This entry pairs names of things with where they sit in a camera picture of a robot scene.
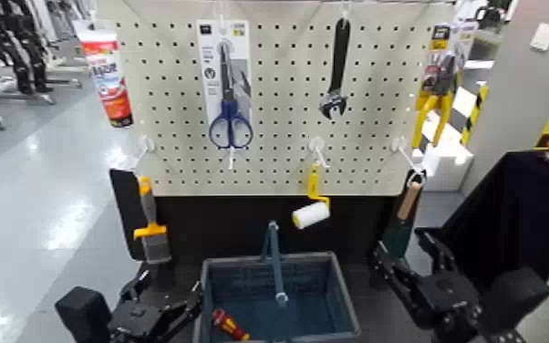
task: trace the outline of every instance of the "scissors handle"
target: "scissors handle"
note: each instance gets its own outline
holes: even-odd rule
[[[254,130],[251,127],[251,124],[249,121],[243,116],[242,113],[238,111],[238,102],[233,100],[222,100],[222,113],[215,118],[215,120],[212,122],[211,127],[209,128],[209,138],[211,139],[212,143],[215,144],[220,149],[229,149],[231,147],[234,147],[236,149],[242,149],[251,143],[251,140],[254,138]],[[226,127],[226,134],[227,134],[227,143],[221,144],[223,141],[220,137],[215,137],[217,133],[215,130],[213,130],[215,127],[222,127],[225,125]],[[234,137],[235,130],[238,128],[238,126],[244,126],[247,130],[249,137],[246,137],[246,143],[244,144],[236,144],[236,139]]]

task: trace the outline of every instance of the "yellow and black striped pole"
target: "yellow and black striped pole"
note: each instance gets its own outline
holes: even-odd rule
[[[460,144],[463,146],[468,145],[468,140],[471,138],[472,127],[477,122],[479,115],[481,114],[481,108],[483,102],[487,99],[487,94],[489,93],[490,88],[487,85],[483,85],[479,88],[479,94],[477,94],[477,100],[474,102],[474,107],[470,117],[466,120],[466,125],[461,132]]]

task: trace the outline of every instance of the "light switch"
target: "light switch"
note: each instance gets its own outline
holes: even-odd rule
[[[542,51],[547,51],[549,49],[549,24],[541,23],[538,25],[532,42],[530,42],[530,47]]]

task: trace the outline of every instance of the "red screwdriver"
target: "red screwdriver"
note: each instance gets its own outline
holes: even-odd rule
[[[249,340],[249,334],[239,327],[230,315],[218,308],[212,312],[212,324],[235,340]]]

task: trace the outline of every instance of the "adjustable wrench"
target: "adjustable wrench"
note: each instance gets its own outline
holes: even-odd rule
[[[347,60],[347,48],[349,46],[349,35],[351,23],[348,19],[340,18],[337,21],[337,31],[334,36],[334,56],[332,61],[332,79],[327,94],[319,101],[319,110],[328,119],[332,119],[330,110],[338,108],[341,115],[347,108],[347,97],[341,95],[343,75],[345,74],[345,62]]]

